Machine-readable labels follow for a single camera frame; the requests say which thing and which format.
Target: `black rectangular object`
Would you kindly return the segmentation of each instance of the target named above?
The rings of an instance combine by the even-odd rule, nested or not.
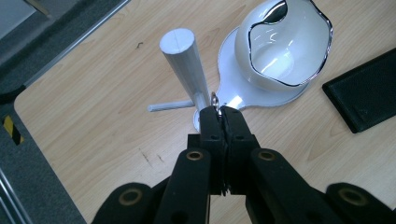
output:
[[[396,49],[323,84],[353,133],[396,115]]]

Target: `screw hole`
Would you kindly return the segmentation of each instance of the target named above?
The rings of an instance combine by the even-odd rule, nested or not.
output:
[[[272,152],[262,151],[259,153],[259,158],[265,161],[274,161],[276,156]]]
[[[119,197],[119,203],[124,206],[134,205],[142,199],[143,193],[140,189],[127,189]]]
[[[202,152],[199,152],[199,151],[192,151],[192,152],[187,153],[187,159],[189,159],[191,161],[198,161],[203,157],[204,157],[204,154],[202,154]]]
[[[175,212],[171,216],[171,221],[172,221],[172,223],[175,223],[175,224],[184,224],[184,223],[187,223],[188,220],[189,220],[189,216],[187,215],[187,213],[182,212],[182,211]]]
[[[364,206],[368,203],[367,198],[363,194],[361,194],[360,192],[354,189],[348,189],[348,188],[339,189],[338,195],[340,195],[340,197],[344,201],[356,206]]]

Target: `light wood surface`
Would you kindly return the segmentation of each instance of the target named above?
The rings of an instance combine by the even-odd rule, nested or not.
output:
[[[192,29],[216,91],[219,47],[260,2],[132,0],[18,97],[23,123],[88,222],[116,187],[168,177],[187,134],[196,133],[194,108],[147,111],[188,99],[159,49],[161,37]],[[333,25],[321,74],[296,101],[243,114],[261,146],[281,152],[314,188],[348,182],[394,208],[396,118],[353,134],[321,85],[396,47],[396,1],[315,4]],[[250,222],[241,196],[212,197],[210,216],[211,223]]]

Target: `white cylinder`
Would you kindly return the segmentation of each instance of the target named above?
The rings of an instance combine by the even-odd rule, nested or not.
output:
[[[204,69],[194,33],[185,28],[165,34],[160,48],[198,111],[210,106]]]

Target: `white rod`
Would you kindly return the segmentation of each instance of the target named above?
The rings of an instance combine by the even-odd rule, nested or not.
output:
[[[195,106],[195,104],[191,100],[169,102],[169,103],[163,103],[163,104],[149,105],[148,106],[148,112],[156,112],[156,111],[170,110],[170,109],[179,109],[179,108],[193,107],[193,106]]]
[[[160,48],[198,111],[210,106],[204,69],[194,33],[179,28],[165,34]]]

